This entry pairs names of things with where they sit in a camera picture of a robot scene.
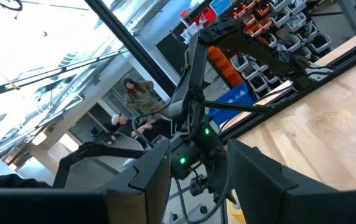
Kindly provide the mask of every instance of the woman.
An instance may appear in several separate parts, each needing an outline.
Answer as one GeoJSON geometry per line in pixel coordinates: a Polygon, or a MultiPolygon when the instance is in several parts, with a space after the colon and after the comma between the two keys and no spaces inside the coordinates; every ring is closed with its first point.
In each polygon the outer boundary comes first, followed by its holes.
{"type": "MultiPolygon", "coordinates": [[[[127,88],[127,95],[124,104],[128,108],[139,109],[143,113],[152,113],[160,111],[166,104],[158,101],[153,95],[153,82],[152,81],[140,81],[134,82],[132,79],[124,79],[124,86],[127,88]]],[[[165,117],[169,117],[167,108],[160,111],[159,114],[154,114],[153,119],[161,119],[162,114],[165,117]]]]}

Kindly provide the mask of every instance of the yellow object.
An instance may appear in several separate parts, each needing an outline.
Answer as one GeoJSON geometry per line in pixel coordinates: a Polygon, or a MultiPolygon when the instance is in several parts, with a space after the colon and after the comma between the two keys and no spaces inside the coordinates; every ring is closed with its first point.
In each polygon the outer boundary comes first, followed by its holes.
{"type": "Polygon", "coordinates": [[[232,202],[227,201],[228,211],[235,217],[239,222],[246,223],[245,216],[241,209],[235,209],[232,202]]]}
{"type": "Polygon", "coordinates": [[[2,74],[1,72],[0,72],[0,75],[1,75],[2,77],[4,77],[5,80],[6,80],[9,84],[11,84],[11,86],[12,86],[12,88],[13,88],[14,90],[20,90],[20,89],[21,89],[21,88],[20,88],[19,86],[17,86],[15,83],[9,81],[8,78],[5,77],[5,75],[2,74]]]}

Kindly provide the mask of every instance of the long hair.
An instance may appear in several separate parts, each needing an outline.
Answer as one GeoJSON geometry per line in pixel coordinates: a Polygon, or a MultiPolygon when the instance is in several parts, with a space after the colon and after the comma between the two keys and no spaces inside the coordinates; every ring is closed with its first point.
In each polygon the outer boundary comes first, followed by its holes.
{"type": "Polygon", "coordinates": [[[127,93],[132,96],[133,98],[137,99],[138,98],[138,94],[136,94],[136,90],[140,91],[141,93],[145,93],[146,91],[134,80],[130,79],[130,78],[125,78],[123,80],[124,82],[124,87],[127,89],[127,93]],[[127,88],[127,83],[131,83],[134,85],[134,88],[132,90],[130,90],[129,88],[127,88]]]}

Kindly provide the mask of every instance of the desk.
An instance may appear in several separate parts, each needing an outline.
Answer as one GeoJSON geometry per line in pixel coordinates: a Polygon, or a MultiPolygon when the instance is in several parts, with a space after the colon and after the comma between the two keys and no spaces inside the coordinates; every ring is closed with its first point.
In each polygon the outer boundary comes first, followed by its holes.
{"type": "MultiPolygon", "coordinates": [[[[316,63],[327,65],[355,46],[356,36],[316,63]]],[[[239,114],[225,128],[246,116],[248,113],[239,114]]],[[[238,140],[258,146],[263,154],[336,189],[356,189],[356,66],[238,140]]],[[[228,222],[240,223],[229,212],[228,222]]]]}

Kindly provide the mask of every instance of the blue sign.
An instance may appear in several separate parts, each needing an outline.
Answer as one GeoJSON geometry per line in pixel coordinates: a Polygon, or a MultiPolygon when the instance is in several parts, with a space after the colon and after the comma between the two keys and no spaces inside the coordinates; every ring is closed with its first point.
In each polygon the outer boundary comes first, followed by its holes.
{"type": "Polygon", "coordinates": [[[232,2],[230,0],[214,0],[210,3],[210,8],[212,8],[216,15],[219,16],[231,5],[232,2]]]}

